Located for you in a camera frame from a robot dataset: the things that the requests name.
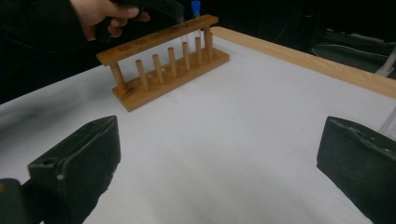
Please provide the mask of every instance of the wooden test tube rack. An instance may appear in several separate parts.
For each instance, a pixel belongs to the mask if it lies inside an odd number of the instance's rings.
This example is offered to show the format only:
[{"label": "wooden test tube rack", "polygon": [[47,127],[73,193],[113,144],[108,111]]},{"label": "wooden test tube rack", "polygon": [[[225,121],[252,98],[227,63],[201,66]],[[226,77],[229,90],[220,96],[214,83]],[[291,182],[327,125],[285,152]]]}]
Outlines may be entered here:
[{"label": "wooden test tube rack", "polygon": [[[110,66],[117,87],[113,93],[127,111],[132,111],[167,92],[203,75],[204,73],[230,61],[230,55],[213,47],[213,35],[210,25],[219,19],[204,15],[200,20],[186,21],[185,25],[175,25],[159,32],[143,36],[113,49],[100,52],[97,59]],[[161,65],[158,54],[152,55],[155,69],[146,73],[141,60],[136,60],[139,77],[125,82],[119,67],[119,61],[136,55],[144,50],[154,48],[175,38],[194,31],[204,31],[205,46],[201,47],[201,37],[195,37],[196,51],[189,53],[187,42],[183,42],[183,57],[175,59],[173,48],[168,49],[169,64]]]}]

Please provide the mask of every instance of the black sleeve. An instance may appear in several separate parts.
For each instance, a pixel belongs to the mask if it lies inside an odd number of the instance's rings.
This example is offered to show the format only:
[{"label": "black sleeve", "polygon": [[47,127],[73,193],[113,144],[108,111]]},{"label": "black sleeve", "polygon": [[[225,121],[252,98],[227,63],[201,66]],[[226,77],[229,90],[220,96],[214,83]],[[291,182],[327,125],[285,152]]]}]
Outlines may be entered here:
[{"label": "black sleeve", "polygon": [[43,55],[87,43],[69,0],[0,1],[0,81]]}]

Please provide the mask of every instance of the table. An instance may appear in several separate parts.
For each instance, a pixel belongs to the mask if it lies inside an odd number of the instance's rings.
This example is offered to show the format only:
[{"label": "table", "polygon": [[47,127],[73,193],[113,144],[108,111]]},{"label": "table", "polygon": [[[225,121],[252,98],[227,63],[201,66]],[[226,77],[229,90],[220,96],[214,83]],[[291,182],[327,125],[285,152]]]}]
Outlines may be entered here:
[{"label": "table", "polygon": [[[83,124],[116,115],[121,163],[85,223],[370,223],[316,156],[328,116],[374,130],[388,122],[395,81],[212,31],[231,60],[131,113],[103,66],[0,105],[0,177],[23,183],[30,161]],[[120,63],[125,79],[137,74],[134,59]]]}]

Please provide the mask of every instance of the wooden base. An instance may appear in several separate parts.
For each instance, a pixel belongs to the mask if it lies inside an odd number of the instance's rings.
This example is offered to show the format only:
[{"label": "wooden base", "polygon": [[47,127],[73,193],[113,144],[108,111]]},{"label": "wooden base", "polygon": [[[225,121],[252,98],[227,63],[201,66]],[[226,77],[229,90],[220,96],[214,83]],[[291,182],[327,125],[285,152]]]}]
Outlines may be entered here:
[{"label": "wooden base", "polygon": [[[207,55],[206,49],[202,49],[202,54]],[[202,57],[202,64],[198,65],[197,53],[191,54],[190,70],[186,71],[184,58],[176,60],[177,77],[173,77],[170,64],[163,65],[163,84],[160,83],[156,70],[146,73],[149,90],[144,89],[141,78],[137,77],[126,82],[126,90],[119,87],[113,89],[113,93],[129,112],[139,106],[166,94],[169,91],[203,75],[204,73],[230,61],[230,55],[219,50],[213,49],[213,58]]]}]

